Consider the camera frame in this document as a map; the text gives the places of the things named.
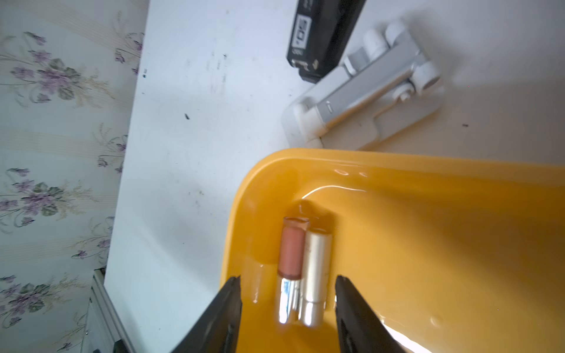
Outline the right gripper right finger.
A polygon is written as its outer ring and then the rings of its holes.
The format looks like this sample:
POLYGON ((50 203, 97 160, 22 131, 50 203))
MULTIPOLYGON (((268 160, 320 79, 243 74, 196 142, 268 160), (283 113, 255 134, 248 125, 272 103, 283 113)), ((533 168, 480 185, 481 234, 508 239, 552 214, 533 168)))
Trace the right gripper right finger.
POLYGON ((337 276, 335 297, 340 352, 404 353, 349 278, 337 276))

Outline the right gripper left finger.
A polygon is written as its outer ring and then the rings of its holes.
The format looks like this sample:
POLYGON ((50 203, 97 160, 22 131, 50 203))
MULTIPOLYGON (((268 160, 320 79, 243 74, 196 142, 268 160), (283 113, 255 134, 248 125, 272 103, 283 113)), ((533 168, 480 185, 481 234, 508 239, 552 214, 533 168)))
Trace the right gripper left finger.
POLYGON ((242 308, 241 278, 230 277, 173 353, 236 352, 242 308))

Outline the champagne gold lipstick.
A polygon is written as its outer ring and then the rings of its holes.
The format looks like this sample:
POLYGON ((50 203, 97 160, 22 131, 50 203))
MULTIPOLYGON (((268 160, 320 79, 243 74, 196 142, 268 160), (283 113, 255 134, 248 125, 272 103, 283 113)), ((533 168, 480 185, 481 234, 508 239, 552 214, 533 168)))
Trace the champagne gold lipstick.
POLYGON ((324 229, 313 228, 306 233, 299 307, 299 320, 306 327, 318 327, 323 322, 332 243, 332 235, 324 229))

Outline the red silver lipstick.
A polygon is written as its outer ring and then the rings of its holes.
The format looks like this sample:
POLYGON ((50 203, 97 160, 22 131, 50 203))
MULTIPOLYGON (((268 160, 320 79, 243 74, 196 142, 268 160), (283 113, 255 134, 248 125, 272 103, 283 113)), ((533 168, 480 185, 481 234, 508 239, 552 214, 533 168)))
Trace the red silver lipstick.
POLYGON ((277 265, 276 314, 280 324, 292 324, 298 318, 300 285, 308 219, 285 217, 280 238, 277 265))

